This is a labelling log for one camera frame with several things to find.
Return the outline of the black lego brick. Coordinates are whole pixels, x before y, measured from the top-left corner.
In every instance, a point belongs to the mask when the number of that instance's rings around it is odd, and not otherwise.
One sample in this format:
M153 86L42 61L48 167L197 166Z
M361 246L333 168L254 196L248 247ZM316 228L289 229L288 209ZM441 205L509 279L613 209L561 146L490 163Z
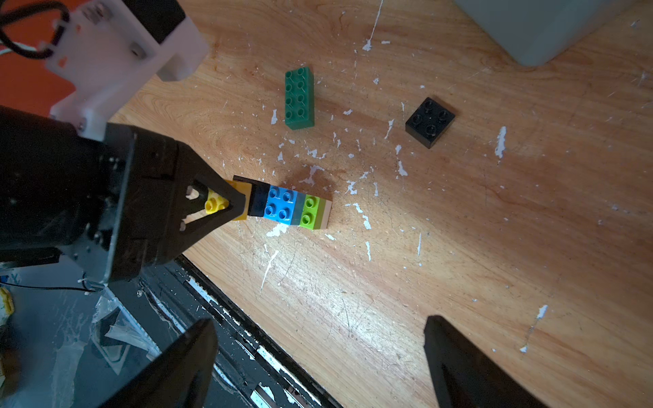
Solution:
M232 179L238 182L249 183L252 186L250 201L248 204L248 216L263 217L270 191L270 185L263 181L252 180L251 178L245 178L238 175L234 175Z
M420 144L431 149L454 122L453 110L427 97L405 122L405 130Z

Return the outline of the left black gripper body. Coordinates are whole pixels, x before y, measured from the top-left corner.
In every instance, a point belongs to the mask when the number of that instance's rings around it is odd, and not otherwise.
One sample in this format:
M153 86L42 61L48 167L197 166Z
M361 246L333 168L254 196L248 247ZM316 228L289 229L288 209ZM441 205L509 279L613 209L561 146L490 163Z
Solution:
M70 124L2 108L4 268L66 255L107 283L178 255L178 143L127 125L108 131L85 139Z

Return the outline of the yellow lego brick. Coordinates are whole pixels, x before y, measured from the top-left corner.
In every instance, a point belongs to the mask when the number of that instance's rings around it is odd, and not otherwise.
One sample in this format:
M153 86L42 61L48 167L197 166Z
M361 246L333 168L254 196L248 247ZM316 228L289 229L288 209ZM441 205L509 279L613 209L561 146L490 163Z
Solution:
M235 188L239 193L245 195L244 209L241 215L236 217L234 221L244 221L248 218L249 204L252 201L253 185L249 182L232 180L228 184ZM205 200L205 212L207 215L221 213L231 205L231 202L222 195L215 191L207 190L207 199Z

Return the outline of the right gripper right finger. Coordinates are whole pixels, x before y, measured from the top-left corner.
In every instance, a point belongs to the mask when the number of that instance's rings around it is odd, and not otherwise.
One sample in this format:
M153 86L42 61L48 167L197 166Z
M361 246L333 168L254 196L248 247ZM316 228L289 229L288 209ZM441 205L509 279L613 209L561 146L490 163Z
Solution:
M424 351L440 407L544 407L443 316L430 316Z

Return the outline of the blue lego brick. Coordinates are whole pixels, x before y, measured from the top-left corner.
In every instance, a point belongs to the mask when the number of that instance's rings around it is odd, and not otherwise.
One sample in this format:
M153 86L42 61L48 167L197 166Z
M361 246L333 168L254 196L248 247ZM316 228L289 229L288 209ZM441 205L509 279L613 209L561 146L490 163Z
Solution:
M279 224L300 225L306 194L271 186L267 195L264 217Z

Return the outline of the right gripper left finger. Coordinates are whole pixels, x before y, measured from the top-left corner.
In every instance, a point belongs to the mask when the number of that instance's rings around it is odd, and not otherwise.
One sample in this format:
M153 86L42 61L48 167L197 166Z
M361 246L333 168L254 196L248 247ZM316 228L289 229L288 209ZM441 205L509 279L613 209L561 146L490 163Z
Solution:
M218 351L214 323L201 319L104 407L202 407Z

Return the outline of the lime lego brick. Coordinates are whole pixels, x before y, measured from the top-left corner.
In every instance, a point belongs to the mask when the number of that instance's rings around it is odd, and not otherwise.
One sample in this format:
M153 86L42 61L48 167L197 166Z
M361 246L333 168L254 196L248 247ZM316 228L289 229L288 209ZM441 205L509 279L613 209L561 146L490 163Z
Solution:
M323 224L328 201L314 195L306 195L299 225L308 230L319 230Z

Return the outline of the white lego brick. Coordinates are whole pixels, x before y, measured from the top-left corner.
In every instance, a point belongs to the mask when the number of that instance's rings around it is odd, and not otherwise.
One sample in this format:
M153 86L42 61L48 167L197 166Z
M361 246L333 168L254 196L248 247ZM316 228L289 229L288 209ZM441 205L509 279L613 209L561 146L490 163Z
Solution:
M327 199L321 199L320 207L318 212L318 221L316 222L316 227L320 230L326 229L328 227L328 219L333 207L333 202Z

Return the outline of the dark green lego brick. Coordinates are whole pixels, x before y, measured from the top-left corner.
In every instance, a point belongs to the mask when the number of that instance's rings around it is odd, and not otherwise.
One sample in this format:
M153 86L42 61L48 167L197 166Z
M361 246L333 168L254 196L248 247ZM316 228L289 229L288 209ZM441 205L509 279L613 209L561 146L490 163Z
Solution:
M315 125L314 77L308 66L285 74L285 124L292 130Z

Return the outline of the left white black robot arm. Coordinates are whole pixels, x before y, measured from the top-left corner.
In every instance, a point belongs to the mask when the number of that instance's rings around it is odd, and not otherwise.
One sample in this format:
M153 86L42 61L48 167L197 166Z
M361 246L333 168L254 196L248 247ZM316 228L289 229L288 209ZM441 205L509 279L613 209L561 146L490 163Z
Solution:
M16 52L75 89L47 117L1 110L1 266L67 256L92 285L130 280L247 210L187 144L112 122L151 78L191 76L208 46L175 1L44 1L1 23L54 10L52 40Z

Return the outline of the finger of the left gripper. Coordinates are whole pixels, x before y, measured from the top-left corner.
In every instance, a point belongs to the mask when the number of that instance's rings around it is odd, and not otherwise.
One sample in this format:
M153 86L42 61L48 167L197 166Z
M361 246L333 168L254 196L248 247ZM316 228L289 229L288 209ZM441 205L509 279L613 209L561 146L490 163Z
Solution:
M244 209L245 195L232 188L187 144L179 152L173 187L173 254L179 255L206 235L232 221ZM231 202L223 212L207 215L205 200L211 189Z

